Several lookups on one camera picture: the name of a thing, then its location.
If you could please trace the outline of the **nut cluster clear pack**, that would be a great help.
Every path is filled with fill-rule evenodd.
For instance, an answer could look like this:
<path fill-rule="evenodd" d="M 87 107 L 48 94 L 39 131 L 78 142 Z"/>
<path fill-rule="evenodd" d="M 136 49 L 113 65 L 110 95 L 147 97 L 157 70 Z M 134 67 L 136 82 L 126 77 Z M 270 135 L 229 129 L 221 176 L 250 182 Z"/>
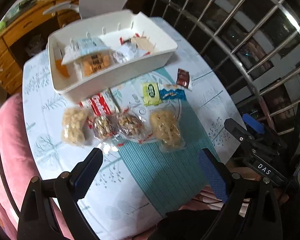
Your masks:
<path fill-rule="evenodd" d="M 119 135 L 117 116 L 113 114 L 99 115 L 89 120 L 94 136 L 99 141 L 108 141 Z"/>

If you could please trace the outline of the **clear bag puffed rice cake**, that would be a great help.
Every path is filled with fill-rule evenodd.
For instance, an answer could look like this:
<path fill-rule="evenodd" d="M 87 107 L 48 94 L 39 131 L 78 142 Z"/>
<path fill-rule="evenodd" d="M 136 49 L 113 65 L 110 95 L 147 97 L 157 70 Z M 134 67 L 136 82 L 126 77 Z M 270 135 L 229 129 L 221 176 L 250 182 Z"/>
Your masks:
<path fill-rule="evenodd" d="M 83 146 L 86 142 L 83 132 L 89 111 L 86 108 L 66 108 L 62 117 L 62 142 L 75 146 Z"/>

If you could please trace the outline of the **red cookie package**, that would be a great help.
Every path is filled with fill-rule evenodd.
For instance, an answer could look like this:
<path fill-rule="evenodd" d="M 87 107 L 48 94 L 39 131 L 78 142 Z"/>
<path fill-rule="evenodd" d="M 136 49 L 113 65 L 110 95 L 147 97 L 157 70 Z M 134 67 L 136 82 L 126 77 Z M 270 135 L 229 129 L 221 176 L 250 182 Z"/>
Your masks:
<path fill-rule="evenodd" d="M 109 89 L 81 101 L 79 106 L 90 109 L 95 116 L 119 113 L 119 108 Z"/>

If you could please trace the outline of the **dark red snowflake packet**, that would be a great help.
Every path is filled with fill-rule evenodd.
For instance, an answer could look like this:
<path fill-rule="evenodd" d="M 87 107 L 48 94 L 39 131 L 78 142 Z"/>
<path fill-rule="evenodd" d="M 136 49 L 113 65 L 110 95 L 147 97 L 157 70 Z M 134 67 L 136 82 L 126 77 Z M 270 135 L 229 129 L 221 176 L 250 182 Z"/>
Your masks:
<path fill-rule="evenodd" d="M 179 68 L 177 73 L 176 84 L 188 90 L 192 90 L 192 83 L 189 72 Z"/>

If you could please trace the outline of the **blue white wafer packet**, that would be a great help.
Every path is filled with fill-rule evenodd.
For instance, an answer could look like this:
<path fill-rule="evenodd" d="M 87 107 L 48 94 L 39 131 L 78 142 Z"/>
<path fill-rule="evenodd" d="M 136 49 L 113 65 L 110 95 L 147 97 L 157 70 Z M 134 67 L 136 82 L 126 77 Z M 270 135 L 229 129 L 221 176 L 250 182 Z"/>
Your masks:
<path fill-rule="evenodd" d="M 180 85 L 158 84 L 161 100 L 184 100 L 186 101 L 185 90 Z"/>

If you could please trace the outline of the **green mooncake packet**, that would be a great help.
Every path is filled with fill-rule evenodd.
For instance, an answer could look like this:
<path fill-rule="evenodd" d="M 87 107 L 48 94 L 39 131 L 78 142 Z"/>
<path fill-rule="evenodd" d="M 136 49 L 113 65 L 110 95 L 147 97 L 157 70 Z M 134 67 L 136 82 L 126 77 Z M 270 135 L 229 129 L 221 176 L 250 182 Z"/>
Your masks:
<path fill-rule="evenodd" d="M 145 106 L 156 106 L 162 103 L 157 83 L 143 83 L 142 94 Z"/>

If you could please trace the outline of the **orange cracker clear pack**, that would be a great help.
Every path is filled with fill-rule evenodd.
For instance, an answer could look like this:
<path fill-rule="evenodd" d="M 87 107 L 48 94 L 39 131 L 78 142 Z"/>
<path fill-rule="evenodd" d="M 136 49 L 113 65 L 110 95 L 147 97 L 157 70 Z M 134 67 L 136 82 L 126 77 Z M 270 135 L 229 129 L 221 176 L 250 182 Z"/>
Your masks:
<path fill-rule="evenodd" d="M 109 68 L 114 64 L 113 57 L 109 52 L 101 52 L 87 55 L 78 61 L 83 77 L 91 76 L 99 71 Z"/>

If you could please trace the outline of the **light blue white pouch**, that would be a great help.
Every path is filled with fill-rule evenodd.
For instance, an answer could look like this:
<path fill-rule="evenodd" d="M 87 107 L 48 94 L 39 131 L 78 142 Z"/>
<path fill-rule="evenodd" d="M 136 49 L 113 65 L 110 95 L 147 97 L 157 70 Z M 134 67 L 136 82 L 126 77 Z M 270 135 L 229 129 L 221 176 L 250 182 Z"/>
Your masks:
<path fill-rule="evenodd" d="M 70 44 L 64 49 L 62 65 L 67 65 L 88 55 L 109 50 L 110 48 L 98 37 L 71 40 Z"/>

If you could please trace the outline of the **white red-striped snack bag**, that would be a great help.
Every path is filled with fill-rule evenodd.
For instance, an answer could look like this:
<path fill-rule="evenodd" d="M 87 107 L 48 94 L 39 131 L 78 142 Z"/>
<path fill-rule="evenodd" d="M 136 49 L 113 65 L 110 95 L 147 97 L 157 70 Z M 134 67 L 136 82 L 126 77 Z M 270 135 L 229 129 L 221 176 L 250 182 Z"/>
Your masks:
<path fill-rule="evenodd" d="M 126 42 L 113 52 L 113 59 L 115 63 L 126 63 L 148 54 L 148 51 L 139 48 L 136 43 Z"/>

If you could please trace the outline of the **orange white biscuit bar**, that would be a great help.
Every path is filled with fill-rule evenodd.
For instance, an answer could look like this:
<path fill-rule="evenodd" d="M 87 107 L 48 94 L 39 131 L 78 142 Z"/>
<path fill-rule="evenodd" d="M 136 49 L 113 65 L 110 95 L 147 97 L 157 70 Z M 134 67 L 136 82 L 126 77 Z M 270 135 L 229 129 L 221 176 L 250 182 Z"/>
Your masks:
<path fill-rule="evenodd" d="M 56 47 L 53 49 L 53 52 L 55 55 L 56 69 L 58 70 L 59 74 L 61 74 L 61 76 L 66 79 L 69 78 L 70 74 L 68 72 L 67 66 L 62 65 L 62 60 L 63 60 L 62 50 L 59 47 Z"/>

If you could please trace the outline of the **beige wafer pack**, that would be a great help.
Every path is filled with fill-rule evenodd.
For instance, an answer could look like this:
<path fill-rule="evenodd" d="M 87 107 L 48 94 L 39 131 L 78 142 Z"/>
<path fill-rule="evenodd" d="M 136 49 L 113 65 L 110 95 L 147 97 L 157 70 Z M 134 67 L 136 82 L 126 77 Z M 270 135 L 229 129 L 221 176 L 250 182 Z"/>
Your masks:
<path fill-rule="evenodd" d="M 154 53 L 154 45 L 145 37 L 134 36 L 131 39 L 131 42 L 136 44 L 136 46 L 144 50 L 146 53 Z"/>

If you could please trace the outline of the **pink quilt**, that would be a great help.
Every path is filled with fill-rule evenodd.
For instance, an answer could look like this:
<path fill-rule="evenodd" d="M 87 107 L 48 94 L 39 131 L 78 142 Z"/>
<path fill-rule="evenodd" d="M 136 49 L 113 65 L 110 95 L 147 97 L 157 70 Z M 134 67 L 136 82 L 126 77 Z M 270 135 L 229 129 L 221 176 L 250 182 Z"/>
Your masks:
<path fill-rule="evenodd" d="M 0 155 L 9 189 L 21 208 L 26 189 L 39 171 L 30 149 L 24 121 L 23 97 L 17 93 L 0 107 Z M 11 239 L 17 238 L 18 217 L 0 177 L 0 225 Z"/>

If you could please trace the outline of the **printed blue-white tablecloth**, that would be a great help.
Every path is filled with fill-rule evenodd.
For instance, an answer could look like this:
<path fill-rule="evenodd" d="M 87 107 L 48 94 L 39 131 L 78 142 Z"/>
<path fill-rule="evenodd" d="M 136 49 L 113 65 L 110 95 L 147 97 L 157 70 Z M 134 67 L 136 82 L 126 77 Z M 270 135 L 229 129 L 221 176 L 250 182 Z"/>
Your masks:
<path fill-rule="evenodd" d="M 162 151 L 149 137 L 143 143 L 117 134 L 107 141 L 85 129 L 86 144 L 62 142 L 62 117 L 71 102 L 55 92 L 47 51 L 24 65 L 23 109 L 30 148 L 43 179 L 56 178 L 85 159 L 94 147 L 103 153 L 103 164 L 86 196 L 78 202 L 86 220 L 100 239 L 128 239 L 157 224 L 167 212 L 179 209 L 206 185 L 198 166 L 198 152 L 208 148 L 226 163 L 237 150 L 237 140 L 224 122 L 242 118 L 219 78 L 198 52 L 162 18 L 154 22 L 178 47 L 166 66 L 111 88 L 120 109 L 130 109 L 151 131 L 152 106 L 143 103 L 144 83 L 174 83 L 184 69 L 192 79 L 185 100 L 168 100 L 162 108 L 175 112 L 185 146 Z"/>

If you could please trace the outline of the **wooden desk with drawers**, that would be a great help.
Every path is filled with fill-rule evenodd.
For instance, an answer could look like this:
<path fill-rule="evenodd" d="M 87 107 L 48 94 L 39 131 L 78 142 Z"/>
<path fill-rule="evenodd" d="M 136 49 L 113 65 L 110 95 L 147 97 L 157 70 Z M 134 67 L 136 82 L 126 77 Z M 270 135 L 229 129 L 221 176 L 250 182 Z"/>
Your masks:
<path fill-rule="evenodd" d="M 43 14 L 62 2 L 78 5 L 79 0 L 39 0 L 0 32 L 0 87 L 8 94 L 21 91 L 23 68 L 32 57 L 31 49 L 44 50 L 51 33 L 80 19 L 70 9 Z"/>

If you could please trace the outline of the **white plastic storage bin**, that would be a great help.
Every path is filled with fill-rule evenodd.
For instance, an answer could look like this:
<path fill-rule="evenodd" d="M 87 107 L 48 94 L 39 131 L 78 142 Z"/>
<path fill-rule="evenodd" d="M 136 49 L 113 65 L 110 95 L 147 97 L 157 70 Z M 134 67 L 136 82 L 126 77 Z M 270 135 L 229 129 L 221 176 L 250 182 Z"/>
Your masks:
<path fill-rule="evenodd" d="M 48 38 L 55 92 L 77 103 L 163 67 L 177 43 L 143 13 L 129 10 L 79 20 Z"/>

